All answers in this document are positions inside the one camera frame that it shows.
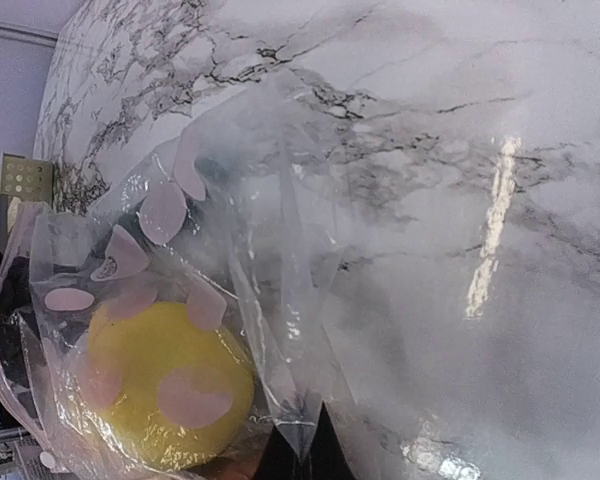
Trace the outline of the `green plastic basket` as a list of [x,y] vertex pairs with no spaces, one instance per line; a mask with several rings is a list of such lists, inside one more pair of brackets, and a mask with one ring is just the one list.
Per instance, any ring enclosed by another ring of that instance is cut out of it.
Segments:
[[3,153],[0,161],[0,249],[6,247],[23,202],[53,201],[54,165],[51,162]]

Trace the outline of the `clear zip top bag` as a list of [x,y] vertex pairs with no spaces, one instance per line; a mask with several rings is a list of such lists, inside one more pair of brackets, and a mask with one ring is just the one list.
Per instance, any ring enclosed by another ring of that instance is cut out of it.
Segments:
[[51,479],[373,479],[324,328],[344,225],[318,114],[242,92],[89,213],[18,207],[0,404]]

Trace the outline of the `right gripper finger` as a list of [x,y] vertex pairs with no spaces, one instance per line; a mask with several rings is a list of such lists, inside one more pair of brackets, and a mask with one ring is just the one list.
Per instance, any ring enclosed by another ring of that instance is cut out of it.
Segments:
[[355,479],[331,417],[322,404],[317,430],[308,454],[301,459],[274,426],[254,474],[255,480]]

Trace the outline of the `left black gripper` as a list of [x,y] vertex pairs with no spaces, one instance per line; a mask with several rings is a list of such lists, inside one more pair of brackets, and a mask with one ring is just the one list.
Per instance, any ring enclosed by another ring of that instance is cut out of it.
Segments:
[[25,366],[22,326],[35,322],[29,287],[29,252],[0,250],[0,425],[35,425],[35,406]]

